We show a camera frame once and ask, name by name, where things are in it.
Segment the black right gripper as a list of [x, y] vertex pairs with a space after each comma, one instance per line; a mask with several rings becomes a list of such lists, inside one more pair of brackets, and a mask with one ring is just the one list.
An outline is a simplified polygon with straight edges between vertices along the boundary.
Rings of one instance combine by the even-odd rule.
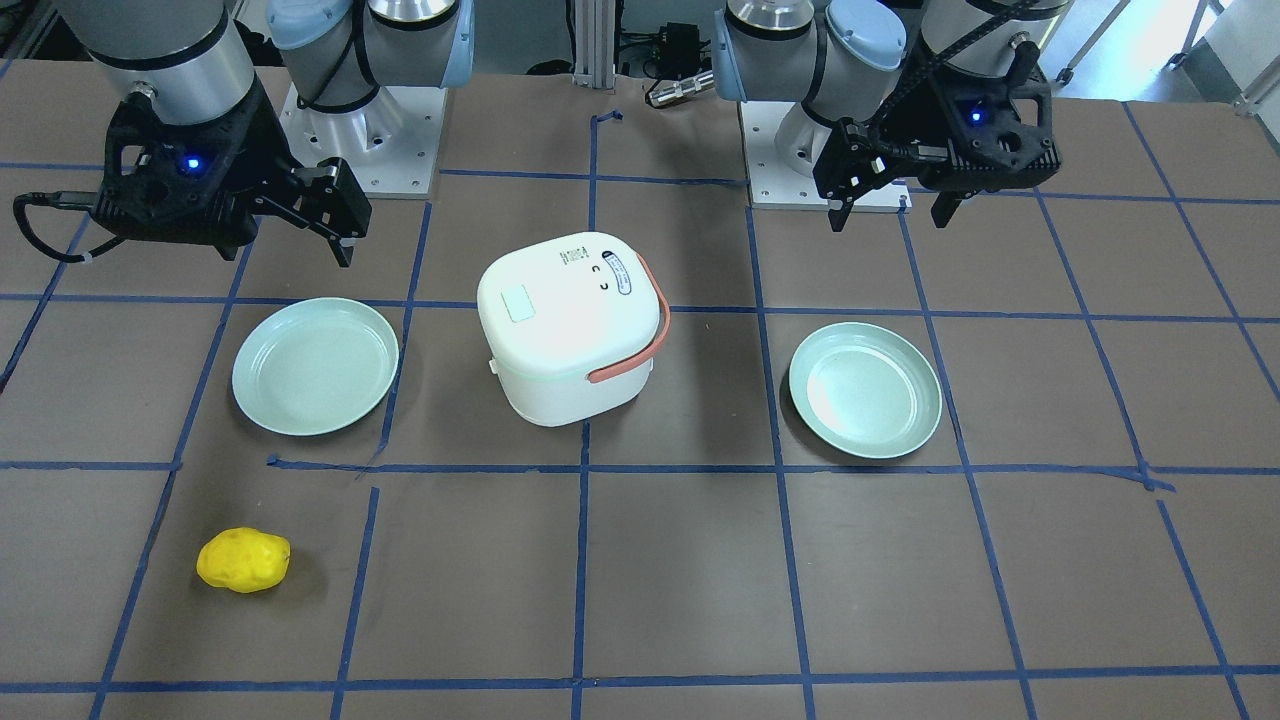
[[92, 218], [124, 240], [236, 251], [255, 241], [255, 213], [269, 214], [351, 266], [372, 218], [358, 178], [343, 158], [297, 167], [266, 95], [192, 126], [165, 123], [150, 96], [129, 95], [108, 127]]

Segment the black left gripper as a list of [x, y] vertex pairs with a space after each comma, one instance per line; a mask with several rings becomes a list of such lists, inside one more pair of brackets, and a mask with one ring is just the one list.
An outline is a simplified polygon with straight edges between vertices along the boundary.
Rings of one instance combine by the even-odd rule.
[[940, 68], [908, 95], [905, 132], [920, 143], [883, 141], [851, 118], [832, 124], [812, 176], [833, 232], [859, 199], [899, 178], [938, 191], [931, 219], [943, 229], [966, 192], [1033, 188], [1061, 168], [1050, 85], [1037, 61], [1016, 60], [995, 78]]

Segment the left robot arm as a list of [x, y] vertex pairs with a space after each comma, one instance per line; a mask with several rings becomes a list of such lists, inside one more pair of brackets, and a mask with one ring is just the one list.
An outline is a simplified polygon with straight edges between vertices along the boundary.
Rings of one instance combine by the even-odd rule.
[[787, 102], [783, 152], [832, 231], [893, 181], [934, 192], [943, 228], [977, 193], [1032, 190], [1062, 165], [1043, 44], [1068, 1], [728, 1], [712, 69], [722, 99]]

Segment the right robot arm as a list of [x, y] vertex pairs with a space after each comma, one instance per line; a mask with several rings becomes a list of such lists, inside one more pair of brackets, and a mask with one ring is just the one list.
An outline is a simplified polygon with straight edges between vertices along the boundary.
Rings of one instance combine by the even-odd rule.
[[457, 88], [474, 70], [471, 1], [270, 1], [270, 40], [296, 92], [301, 160], [221, 1], [59, 1], [122, 100], [93, 192], [13, 204], [28, 242], [90, 263], [127, 241], [187, 243], [236, 259], [278, 217], [320, 236], [340, 266], [370, 228], [357, 167], [410, 151], [394, 87]]

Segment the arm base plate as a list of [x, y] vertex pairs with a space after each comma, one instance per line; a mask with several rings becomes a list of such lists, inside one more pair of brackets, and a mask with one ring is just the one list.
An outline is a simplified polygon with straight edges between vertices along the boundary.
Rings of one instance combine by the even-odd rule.
[[824, 211], [813, 169], [829, 137], [796, 102], [740, 102], [742, 150], [755, 209]]
[[291, 86], [279, 119], [302, 164], [347, 160], [370, 199], [430, 197], [449, 90], [384, 87], [366, 106], [342, 114], [301, 109], [297, 99]]

